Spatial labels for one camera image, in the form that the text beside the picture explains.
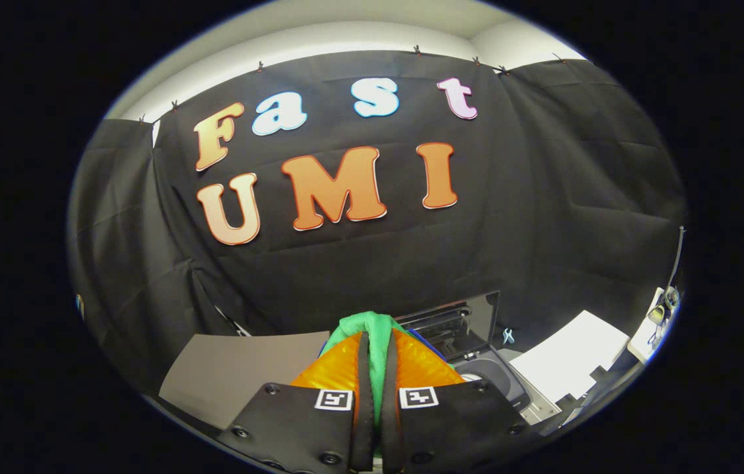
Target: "orange letter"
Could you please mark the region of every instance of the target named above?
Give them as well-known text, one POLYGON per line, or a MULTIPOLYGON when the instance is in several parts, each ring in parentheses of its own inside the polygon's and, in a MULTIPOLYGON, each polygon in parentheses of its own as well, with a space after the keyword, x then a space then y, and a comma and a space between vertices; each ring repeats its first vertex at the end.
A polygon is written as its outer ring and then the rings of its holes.
POLYGON ((299 219, 293 222, 293 228, 311 230, 322 225, 324 219, 314 209, 314 200, 331 222, 340 222, 349 195, 352 204, 346 213, 348 220, 384 217, 386 206, 378 198, 378 182, 375 180, 375 160, 379 155, 378 148, 374 147, 348 150, 342 156, 336 179, 332 179, 312 156, 299 156, 285 161, 281 171, 293 180, 296 209, 299 211, 299 219))
POLYGON ((255 173, 246 173, 228 181, 228 187, 237 192, 240 210, 243 212, 243 225, 237 228, 231 227, 225 220, 223 203, 219 200, 219 197, 223 195, 223 185, 206 186, 197 193, 197 199, 203 204, 205 218, 209 222, 212 235, 227 246, 239 246, 251 242, 261 229, 258 206, 255 204, 255 192, 252 191, 252 185, 257 180, 255 173))
POLYGON ((243 104, 237 102, 229 105, 213 116, 200 121, 194 127, 199 140, 199 159, 197 171, 206 170, 228 154, 228 148, 219 144, 219 139, 224 142, 231 140, 234 135, 234 121, 229 117, 240 117, 243 114, 243 104))
POLYGON ((416 147, 416 153, 425 160, 427 177, 427 195, 422 205, 429 209, 450 207, 457 204, 457 195, 451 191, 451 168, 448 158, 454 147, 448 144, 422 144, 416 147))

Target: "binder clip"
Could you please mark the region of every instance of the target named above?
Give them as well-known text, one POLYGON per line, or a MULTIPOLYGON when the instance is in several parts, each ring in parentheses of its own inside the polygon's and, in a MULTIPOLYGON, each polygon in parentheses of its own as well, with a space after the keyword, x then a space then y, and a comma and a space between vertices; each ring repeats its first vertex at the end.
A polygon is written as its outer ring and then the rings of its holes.
POLYGON ((653 346, 654 349, 658 347, 658 343, 662 340, 664 334, 664 320, 656 325, 656 329, 652 332, 652 336, 647 340, 649 346, 653 346))
POLYGON ((516 339, 513 339, 513 330, 510 328, 504 329, 504 344, 507 342, 510 344, 516 342, 516 339))
POLYGON ((667 312, 668 310, 664 307, 664 304, 657 304, 653 309, 650 309, 647 318, 658 326, 664 321, 667 312))
POLYGON ((668 287, 667 291, 664 292, 664 304, 671 312, 679 306, 679 290, 674 287, 668 287))

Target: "green towel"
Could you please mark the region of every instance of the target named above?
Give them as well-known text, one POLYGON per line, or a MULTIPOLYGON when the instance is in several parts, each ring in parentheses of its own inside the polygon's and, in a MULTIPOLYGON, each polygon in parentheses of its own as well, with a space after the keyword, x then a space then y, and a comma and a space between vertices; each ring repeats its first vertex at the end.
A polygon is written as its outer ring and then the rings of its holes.
POLYGON ((380 429, 381 426, 381 398, 384 395, 386 352, 390 346, 390 333, 393 328, 410 334, 389 315, 366 311, 347 316, 340 320, 339 326, 328 338, 320 353, 320 356, 325 354, 343 339, 354 336, 360 331, 365 330, 369 334, 369 384, 372 387, 372 404, 375 407, 375 429, 380 429))

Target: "screw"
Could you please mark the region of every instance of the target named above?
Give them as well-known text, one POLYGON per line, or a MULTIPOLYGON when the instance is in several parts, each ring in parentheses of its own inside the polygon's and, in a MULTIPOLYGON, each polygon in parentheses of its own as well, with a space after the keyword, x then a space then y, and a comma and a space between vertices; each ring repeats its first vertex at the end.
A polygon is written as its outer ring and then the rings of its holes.
POLYGON ((340 456, 334 453, 322 453, 320 455, 320 462, 327 465, 340 464, 340 456))
POLYGON ((243 428, 235 428, 231 430, 231 434, 237 436, 238 438, 249 438, 249 432, 243 428))
POLYGON ((418 452, 410 458, 413 464, 427 464, 433 459, 433 455, 430 453, 418 452))

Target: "letter m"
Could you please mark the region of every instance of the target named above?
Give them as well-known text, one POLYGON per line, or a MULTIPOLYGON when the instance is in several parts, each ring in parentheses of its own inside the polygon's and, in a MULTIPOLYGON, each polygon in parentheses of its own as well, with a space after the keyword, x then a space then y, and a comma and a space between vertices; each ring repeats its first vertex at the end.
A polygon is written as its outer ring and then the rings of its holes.
POLYGON ((293 181, 296 209, 299 212, 293 228, 311 230, 325 222, 315 210, 314 201, 334 224, 340 222, 348 198, 351 198, 346 213, 348 220, 384 217, 386 206, 378 197, 378 182, 375 180, 375 160, 378 156, 378 148, 374 147, 349 149, 342 156, 336 178, 332 178, 312 156, 299 156, 285 161, 281 171, 293 181))

